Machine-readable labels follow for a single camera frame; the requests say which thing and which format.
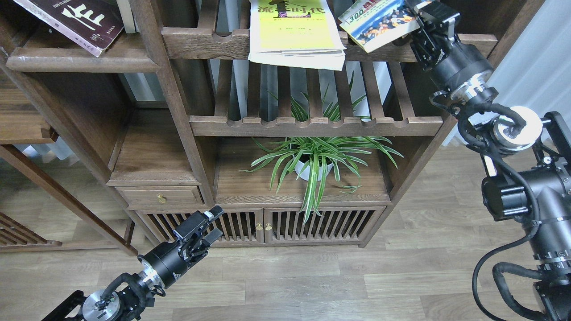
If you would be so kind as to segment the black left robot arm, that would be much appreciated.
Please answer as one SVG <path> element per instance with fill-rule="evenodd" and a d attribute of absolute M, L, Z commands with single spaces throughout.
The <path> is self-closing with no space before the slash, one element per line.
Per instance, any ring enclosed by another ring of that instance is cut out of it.
<path fill-rule="evenodd" d="M 208 254 L 208 249 L 222 232 L 208 226 L 223 214 L 220 206 L 201 213 L 196 211 L 174 230 L 177 240 L 163 242 L 137 258 L 144 268 L 137 274 L 123 273 L 104 290 L 89 296 L 77 290 L 57 306 L 47 321 L 130 321 L 140 319 L 155 296 L 165 296 L 165 289 L 177 282 L 190 268 Z"/>

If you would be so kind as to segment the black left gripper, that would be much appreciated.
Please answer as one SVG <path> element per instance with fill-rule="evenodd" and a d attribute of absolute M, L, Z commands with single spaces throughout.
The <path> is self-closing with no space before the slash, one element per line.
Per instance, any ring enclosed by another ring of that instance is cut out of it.
<path fill-rule="evenodd" d="M 223 236 L 223 232 L 214 228 L 202 240 L 190 240 L 193 235 L 202 235 L 214 220 L 224 213 L 222 207 L 215 206 L 201 213 L 196 211 L 174 230 L 177 242 L 162 242 L 145 255 L 137 258 L 144 268 L 137 275 L 149 289 L 161 287 L 168 289 L 190 268 L 208 254 L 208 248 Z"/>

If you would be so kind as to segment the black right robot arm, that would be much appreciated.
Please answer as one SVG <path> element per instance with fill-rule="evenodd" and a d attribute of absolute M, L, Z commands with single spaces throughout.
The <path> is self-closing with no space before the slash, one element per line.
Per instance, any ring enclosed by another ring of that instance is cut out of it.
<path fill-rule="evenodd" d="M 476 264 L 472 293 L 493 320 L 477 291 L 480 268 L 493 255 L 530 244 L 536 269 L 499 262 L 492 276 L 505 304 L 533 321 L 570 319 L 571 218 L 570 130 L 558 112 L 539 117 L 530 108 L 494 103 L 487 85 L 493 67 L 474 45 L 462 43 L 459 13 L 438 1 L 407 0 L 420 28 L 411 32 L 412 51 L 438 88 L 431 104 L 457 120 L 467 147 L 481 155 L 487 173 L 481 188 L 495 221 L 513 219 L 522 239 L 491 250 Z"/>

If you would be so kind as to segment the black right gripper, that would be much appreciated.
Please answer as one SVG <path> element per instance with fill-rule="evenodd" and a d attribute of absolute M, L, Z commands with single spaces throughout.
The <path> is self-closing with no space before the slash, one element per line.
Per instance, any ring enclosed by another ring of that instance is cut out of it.
<path fill-rule="evenodd" d="M 475 45 L 455 32 L 461 16 L 438 0 L 406 0 L 420 29 L 406 36 L 418 62 L 435 85 L 452 97 L 475 97 L 487 88 L 493 67 Z"/>

